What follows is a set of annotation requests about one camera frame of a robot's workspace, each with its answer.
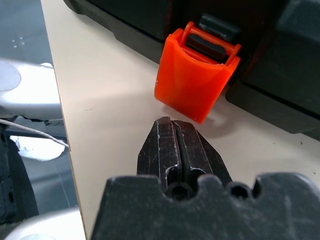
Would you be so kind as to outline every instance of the white cable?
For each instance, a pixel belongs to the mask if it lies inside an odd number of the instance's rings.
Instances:
[[[38,130],[29,128],[29,127],[26,127],[26,126],[22,126],[22,125],[19,125],[19,124],[16,124],[14,122],[7,121],[7,120],[4,120],[4,119],[0,119],[0,124],[5,124],[5,125],[8,125],[8,126],[11,126],[11,127],[14,127],[14,128],[26,130],[26,131],[29,131],[29,132],[32,132],[32,133],[35,133],[35,134],[39,134],[39,135],[44,136],[44,137],[46,137],[48,139],[51,139],[52,141],[56,142],[57,144],[61,144],[61,145],[65,146],[66,148],[69,148],[69,145],[66,144],[64,141],[58,140],[58,139],[54,138],[53,136],[51,136],[51,135],[49,135],[49,134],[47,134],[45,132],[38,131]]]

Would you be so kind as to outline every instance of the orange plastic part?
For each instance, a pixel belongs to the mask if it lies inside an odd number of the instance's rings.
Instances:
[[[185,46],[189,34],[222,46],[228,56],[225,64]],[[155,98],[202,124],[240,61],[237,56],[240,47],[194,27],[193,22],[189,22],[184,31],[177,29],[165,41]]]

